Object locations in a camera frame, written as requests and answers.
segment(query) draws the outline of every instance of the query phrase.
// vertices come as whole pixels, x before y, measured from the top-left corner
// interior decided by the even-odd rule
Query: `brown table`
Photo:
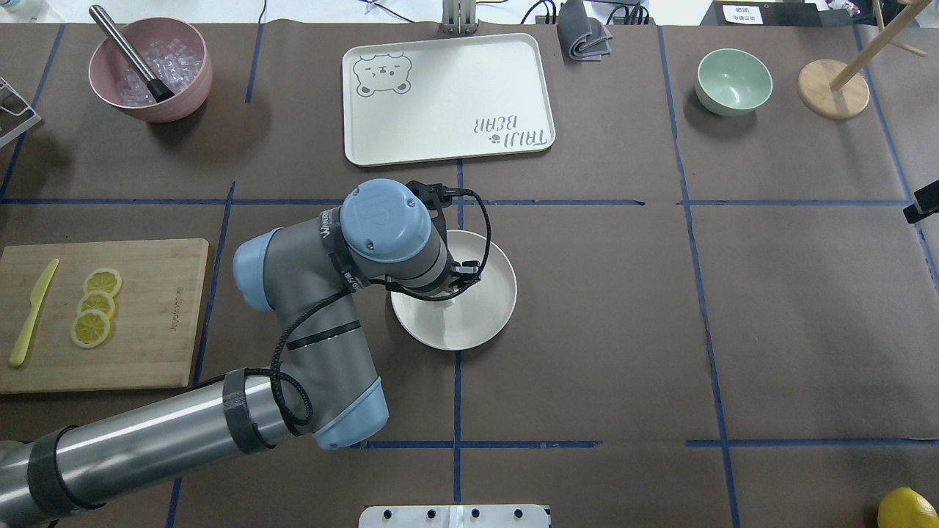
[[[929,59],[879,55],[870,108],[835,122],[802,104],[796,75],[850,60],[866,28],[611,29],[612,56],[584,64],[553,27],[482,26],[538,38],[547,152],[360,169],[342,149],[342,54],[436,24],[200,26],[215,84],[166,125],[90,90],[96,27],[6,25],[19,55],[0,73],[44,124],[0,150],[0,244],[209,240],[198,380],[264,364],[279,333],[240,298],[235,249],[365,179],[478,191],[519,281],[505,330],[457,353],[414,341],[384,291],[357,294],[392,416],[365,446],[298,439],[60,526],[351,527],[366,505],[537,503],[559,527],[860,527],[896,487],[939,504],[939,442],[906,440],[939,437],[939,228],[901,214],[939,164],[935,31],[903,35]],[[719,47],[773,73],[756,113],[718,118],[694,98]],[[5,396],[0,438],[176,393]]]

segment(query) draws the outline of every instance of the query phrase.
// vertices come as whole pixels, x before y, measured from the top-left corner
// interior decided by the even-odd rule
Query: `wooden cutting board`
[[[29,314],[29,293],[59,259],[20,368],[9,354]],[[189,384],[208,242],[202,239],[8,246],[0,256],[0,393],[184,387]],[[85,278],[113,268],[124,279],[111,336],[72,343]]]

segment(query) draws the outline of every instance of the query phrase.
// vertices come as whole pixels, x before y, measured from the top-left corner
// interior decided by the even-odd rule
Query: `blue cap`
[[[381,378],[376,378],[351,405],[332,419],[313,438],[320,449],[331,451],[361,442],[385,427],[388,422],[388,404],[381,390]]]
[[[235,284],[241,291],[241,296],[258,312],[274,311],[268,303],[268,297],[264,294],[264,256],[268,253],[270,238],[281,229],[278,227],[270,233],[244,242],[235,252],[235,259],[232,262]]]
[[[353,251],[391,264],[417,255],[430,240],[430,213],[403,184],[370,179],[356,187],[339,209],[343,236]]]

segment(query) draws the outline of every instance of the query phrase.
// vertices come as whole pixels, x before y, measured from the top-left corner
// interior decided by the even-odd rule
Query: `green bowl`
[[[695,92],[704,108],[719,116],[742,116],[773,93],[773,77],[757,57],[732,48],[714,50],[698,65]]]

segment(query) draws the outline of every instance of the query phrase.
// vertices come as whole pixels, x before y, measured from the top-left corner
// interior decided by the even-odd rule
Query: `yellow lemon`
[[[880,528],[939,528],[936,509],[909,488],[890,491],[877,509],[877,526]]]
[[[111,268],[98,268],[85,278],[85,293],[100,289],[115,297],[120,287],[124,285],[117,270]]]
[[[103,289],[92,289],[87,292],[78,302],[77,313],[81,314],[86,310],[100,310],[108,319],[114,318],[117,305],[115,298]]]
[[[111,334],[111,321],[100,310],[85,310],[71,323],[71,341],[83,349],[94,348]]]

